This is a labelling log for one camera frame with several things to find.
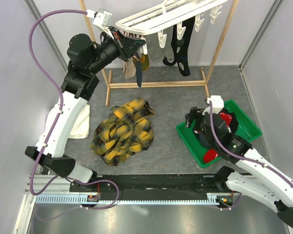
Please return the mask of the red cat face sock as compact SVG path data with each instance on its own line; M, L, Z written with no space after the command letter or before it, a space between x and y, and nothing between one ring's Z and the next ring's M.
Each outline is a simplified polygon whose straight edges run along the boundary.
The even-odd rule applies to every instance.
M225 121L226 125L229 127L230 123L232 121L232 116L230 114L226 114L226 113L221 112L220 117L222 120Z

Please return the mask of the red candy cane sock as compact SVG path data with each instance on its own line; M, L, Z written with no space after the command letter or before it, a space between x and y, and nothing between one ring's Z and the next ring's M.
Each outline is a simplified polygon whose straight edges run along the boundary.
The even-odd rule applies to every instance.
M219 153L213 149L208 150L203 156L203 162L205 164L210 163L211 161L217 159L219 157Z

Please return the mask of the navy santa sock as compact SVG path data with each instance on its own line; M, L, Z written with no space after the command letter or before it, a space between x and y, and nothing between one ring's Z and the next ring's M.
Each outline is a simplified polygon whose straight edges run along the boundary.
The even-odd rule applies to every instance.
M142 79L143 79L143 71L142 71L142 64L140 61L140 56L138 53L136 53L133 56L133 62L136 68L135 76L136 76L136 82L139 88L142 87Z
M239 122L237 120L235 113L228 113L228 115L230 116L229 128L230 128L231 132L235 134L236 131L238 130Z

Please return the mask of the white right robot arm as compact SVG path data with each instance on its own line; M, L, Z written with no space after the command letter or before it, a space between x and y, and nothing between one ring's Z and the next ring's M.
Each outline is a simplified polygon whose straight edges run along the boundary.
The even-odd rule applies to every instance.
M215 189L247 195L276 212L293 228L293 179L269 163L245 139L236 134L238 121L232 113L214 113L208 107L192 107L185 115L185 127L193 128L199 142L219 157L256 177L252 182L231 168L222 169L214 179Z

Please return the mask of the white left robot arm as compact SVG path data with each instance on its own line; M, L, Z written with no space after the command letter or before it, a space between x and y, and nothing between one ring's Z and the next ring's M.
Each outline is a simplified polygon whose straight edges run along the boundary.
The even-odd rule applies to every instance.
M69 134L99 83L96 74L117 58L126 61L133 57L146 43L142 38L125 36L114 27L110 30L111 36L101 33L101 44L86 34L71 38L67 50L68 72L61 85L62 98L49 113L39 141L25 150L26 156L38 159L41 166L58 176L80 181L87 192L97 188L96 172L64 154Z

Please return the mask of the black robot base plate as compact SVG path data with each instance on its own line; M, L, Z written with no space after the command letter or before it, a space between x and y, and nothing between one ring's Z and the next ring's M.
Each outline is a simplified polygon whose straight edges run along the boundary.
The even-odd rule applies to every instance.
M114 182L120 191L121 200L182 200L205 199L208 193L230 193L226 185L234 169L223 166L215 174L149 174L149 175L103 175L94 180L108 180L97 185L81 185L74 182L70 192L99 192L103 199L114 200L117 195Z

